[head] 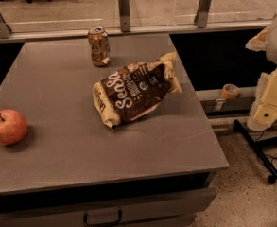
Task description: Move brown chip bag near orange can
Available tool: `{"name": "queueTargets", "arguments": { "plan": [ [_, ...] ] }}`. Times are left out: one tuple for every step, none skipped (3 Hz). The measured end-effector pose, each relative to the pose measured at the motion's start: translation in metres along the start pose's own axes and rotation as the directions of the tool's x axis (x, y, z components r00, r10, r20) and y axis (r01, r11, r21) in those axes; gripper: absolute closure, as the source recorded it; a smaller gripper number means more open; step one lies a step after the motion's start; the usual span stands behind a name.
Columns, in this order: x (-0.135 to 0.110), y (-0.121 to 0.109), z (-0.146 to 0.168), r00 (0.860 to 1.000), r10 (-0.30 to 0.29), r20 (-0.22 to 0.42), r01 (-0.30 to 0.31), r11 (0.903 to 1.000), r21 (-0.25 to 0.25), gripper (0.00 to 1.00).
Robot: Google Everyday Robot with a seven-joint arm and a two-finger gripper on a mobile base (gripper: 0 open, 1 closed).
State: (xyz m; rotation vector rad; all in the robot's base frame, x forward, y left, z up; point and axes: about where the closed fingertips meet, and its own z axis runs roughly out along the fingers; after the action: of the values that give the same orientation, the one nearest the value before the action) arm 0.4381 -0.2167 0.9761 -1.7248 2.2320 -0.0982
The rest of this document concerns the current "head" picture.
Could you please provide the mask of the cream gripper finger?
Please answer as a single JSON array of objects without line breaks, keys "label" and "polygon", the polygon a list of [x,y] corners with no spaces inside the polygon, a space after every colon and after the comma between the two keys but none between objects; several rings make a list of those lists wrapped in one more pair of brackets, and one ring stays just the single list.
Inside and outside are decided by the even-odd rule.
[{"label": "cream gripper finger", "polygon": [[264,131],[266,129],[265,126],[257,123],[253,117],[255,116],[258,106],[260,105],[260,99],[267,87],[267,84],[268,84],[268,74],[262,73],[260,75],[260,78],[257,81],[257,86],[255,89],[255,100],[253,101],[253,103],[251,105],[250,117],[247,121],[247,126],[252,131]]},{"label": "cream gripper finger", "polygon": [[269,27],[265,27],[256,36],[248,40],[245,47],[251,51],[265,51],[268,41]]}]

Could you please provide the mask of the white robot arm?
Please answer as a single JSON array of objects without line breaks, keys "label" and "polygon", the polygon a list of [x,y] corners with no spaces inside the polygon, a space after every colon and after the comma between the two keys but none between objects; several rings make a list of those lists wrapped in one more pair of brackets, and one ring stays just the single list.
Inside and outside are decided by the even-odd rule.
[{"label": "white robot arm", "polygon": [[[277,65],[277,11],[272,23],[249,39],[245,47],[251,51],[265,51],[267,60]],[[276,120],[277,67],[270,74],[260,75],[247,125],[252,131],[264,131],[270,128]]]}]

